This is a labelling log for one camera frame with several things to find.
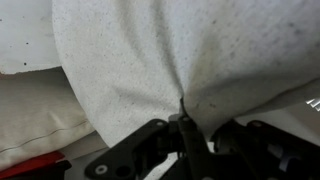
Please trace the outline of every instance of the beige cushion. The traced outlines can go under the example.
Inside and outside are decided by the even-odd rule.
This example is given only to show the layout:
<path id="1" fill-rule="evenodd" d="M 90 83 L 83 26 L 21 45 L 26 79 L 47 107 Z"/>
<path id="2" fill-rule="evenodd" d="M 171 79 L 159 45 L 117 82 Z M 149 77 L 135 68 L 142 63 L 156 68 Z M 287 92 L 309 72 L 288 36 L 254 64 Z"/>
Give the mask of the beige cushion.
<path id="1" fill-rule="evenodd" d="M 0 80 L 0 170 L 94 131 L 61 68 Z"/>

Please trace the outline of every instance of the black plastic mechanism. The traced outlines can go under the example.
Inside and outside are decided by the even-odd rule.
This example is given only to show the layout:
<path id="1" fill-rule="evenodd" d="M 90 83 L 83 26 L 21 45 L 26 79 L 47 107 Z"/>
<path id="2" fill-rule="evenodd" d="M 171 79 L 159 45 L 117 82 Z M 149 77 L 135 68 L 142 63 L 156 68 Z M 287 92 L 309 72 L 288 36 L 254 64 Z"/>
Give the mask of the black plastic mechanism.
<path id="1" fill-rule="evenodd" d="M 151 120 L 92 162 L 90 179 L 142 180 L 169 153 L 178 160 L 161 180 L 320 180 L 320 148 L 261 121 L 229 121 L 211 141 L 188 116 Z"/>

